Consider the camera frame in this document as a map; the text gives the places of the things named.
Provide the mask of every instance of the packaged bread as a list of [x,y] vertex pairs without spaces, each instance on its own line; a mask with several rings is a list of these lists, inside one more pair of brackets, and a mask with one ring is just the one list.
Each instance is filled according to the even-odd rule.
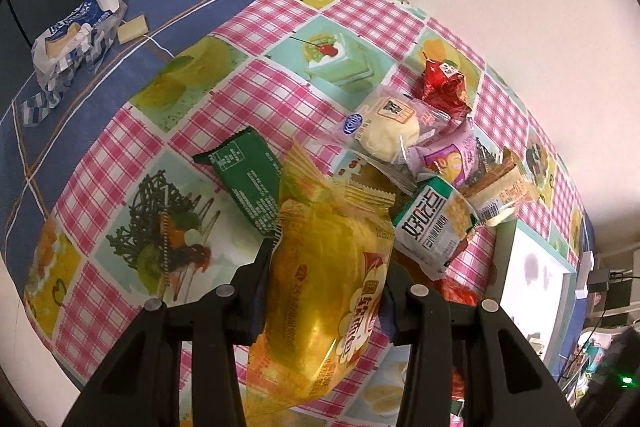
[[409,148],[407,158],[413,174],[432,171],[454,187],[459,187],[478,167],[471,119],[465,118],[455,131],[435,142]]
[[373,330],[391,257],[391,194],[326,178],[294,145],[282,165],[264,332],[249,349],[247,417],[326,395]]
[[414,197],[394,219],[394,247],[413,259],[431,280],[444,276],[465,250],[478,216],[465,198],[439,176],[418,182]]
[[422,100],[381,84],[356,111],[317,139],[367,159],[406,194],[412,194],[415,177],[408,167],[407,151],[436,139],[448,130],[449,120]]
[[520,159],[504,149],[502,163],[476,183],[461,188],[462,195],[478,213],[482,223],[495,227],[515,214],[526,201],[536,201],[539,192]]

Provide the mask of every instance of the yellow bread package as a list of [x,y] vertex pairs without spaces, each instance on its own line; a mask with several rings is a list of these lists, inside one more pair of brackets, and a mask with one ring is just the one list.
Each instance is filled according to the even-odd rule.
[[247,417],[320,398],[355,366],[385,284],[394,198],[323,176],[298,144],[287,154],[265,327],[249,349]]

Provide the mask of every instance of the crumpled plastic wrapper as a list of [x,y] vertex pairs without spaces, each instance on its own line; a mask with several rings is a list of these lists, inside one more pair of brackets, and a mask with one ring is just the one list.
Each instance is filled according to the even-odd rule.
[[326,395],[373,330],[391,256],[394,196],[325,178],[302,147],[282,165],[264,333],[249,349],[247,418]]
[[123,0],[85,0],[33,43],[31,58],[42,90],[20,106],[22,124],[39,124],[62,100],[84,60],[96,71],[118,33]]

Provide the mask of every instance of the blue logo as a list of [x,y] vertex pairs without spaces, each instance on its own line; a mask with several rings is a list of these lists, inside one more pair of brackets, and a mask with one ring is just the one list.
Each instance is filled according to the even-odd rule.
[[362,115],[358,113],[350,114],[347,119],[344,121],[342,126],[342,131],[345,134],[353,134],[356,132],[356,129],[362,125]]

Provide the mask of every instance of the small cake piece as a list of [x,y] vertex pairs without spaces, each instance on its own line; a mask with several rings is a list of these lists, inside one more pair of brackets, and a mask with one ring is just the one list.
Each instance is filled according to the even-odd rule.
[[414,146],[420,137],[420,122],[413,107],[392,96],[383,96],[362,105],[362,125],[356,140],[362,147],[385,162],[393,162],[402,152]]
[[120,44],[124,44],[140,35],[144,35],[148,31],[149,28],[146,27],[145,16],[139,15],[135,19],[125,22],[122,26],[118,27],[118,40]]

